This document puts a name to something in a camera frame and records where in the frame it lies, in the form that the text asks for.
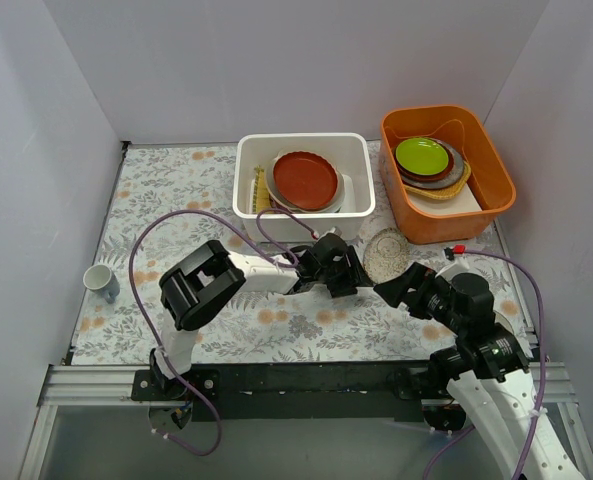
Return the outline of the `red brown plate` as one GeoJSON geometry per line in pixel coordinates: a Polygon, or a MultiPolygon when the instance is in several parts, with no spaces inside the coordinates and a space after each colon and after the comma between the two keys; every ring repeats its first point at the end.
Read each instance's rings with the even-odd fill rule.
{"type": "Polygon", "coordinates": [[[280,155],[272,166],[271,178],[287,202],[306,211],[326,208],[336,197],[340,184],[337,171],[328,160],[306,151],[280,155]]]}

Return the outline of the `cream divided plate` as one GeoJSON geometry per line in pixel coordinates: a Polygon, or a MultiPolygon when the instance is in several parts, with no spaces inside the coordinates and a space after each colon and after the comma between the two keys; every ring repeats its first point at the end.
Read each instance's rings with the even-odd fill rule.
{"type": "Polygon", "coordinates": [[[265,183],[267,186],[267,190],[269,192],[270,197],[273,199],[274,203],[280,205],[281,207],[292,211],[292,212],[300,212],[300,209],[289,202],[278,190],[275,180],[274,180],[274,167],[279,160],[279,156],[273,158],[265,170],[265,183]]]}

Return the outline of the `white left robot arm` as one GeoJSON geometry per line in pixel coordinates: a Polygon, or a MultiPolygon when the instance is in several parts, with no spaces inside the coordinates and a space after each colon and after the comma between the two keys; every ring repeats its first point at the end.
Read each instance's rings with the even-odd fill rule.
{"type": "Polygon", "coordinates": [[[236,294],[295,295],[316,285],[325,286],[331,297],[341,298],[373,282],[355,248],[334,233],[268,258],[231,252],[217,240],[206,242],[159,281],[165,318],[160,341],[150,353],[154,387],[169,400],[187,392],[197,332],[236,294]]]}

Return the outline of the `speckled beige plate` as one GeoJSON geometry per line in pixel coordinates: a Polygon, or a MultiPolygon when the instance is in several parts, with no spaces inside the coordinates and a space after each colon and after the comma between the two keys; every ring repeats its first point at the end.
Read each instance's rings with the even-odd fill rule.
{"type": "Polygon", "coordinates": [[[409,264],[409,243],[397,229],[379,231],[367,244],[363,267],[375,284],[400,276],[409,264]]]}

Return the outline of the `pale blue rimmed plate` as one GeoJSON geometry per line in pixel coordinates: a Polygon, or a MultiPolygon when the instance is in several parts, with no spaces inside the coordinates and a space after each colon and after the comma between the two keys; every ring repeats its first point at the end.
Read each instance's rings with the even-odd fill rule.
{"type": "Polygon", "coordinates": [[[348,192],[348,184],[346,176],[342,173],[337,174],[338,185],[336,193],[334,194],[330,204],[324,209],[325,213],[337,213],[342,209],[342,206],[346,200],[348,192]]]}

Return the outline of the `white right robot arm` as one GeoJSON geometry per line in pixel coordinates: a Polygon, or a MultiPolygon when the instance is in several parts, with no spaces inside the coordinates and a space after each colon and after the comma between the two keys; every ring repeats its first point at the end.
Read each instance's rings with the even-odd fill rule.
{"type": "Polygon", "coordinates": [[[413,263],[375,292],[392,308],[435,320],[455,336],[431,354],[426,379],[440,397],[465,411],[508,479],[579,479],[582,474],[559,440],[515,335],[496,320],[494,296],[480,275],[450,278],[413,263]]]}

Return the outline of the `yellow bamboo mat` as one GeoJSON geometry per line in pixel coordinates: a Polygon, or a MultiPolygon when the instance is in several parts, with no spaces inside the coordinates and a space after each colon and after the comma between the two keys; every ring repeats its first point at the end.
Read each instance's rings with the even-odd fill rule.
{"type": "Polygon", "coordinates": [[[251,210],[254,214],[257,214],[262,210],[270,208],[272,201],[266,184],[265,170],[261,167],[256,167],[254,173],[251,210]]]}

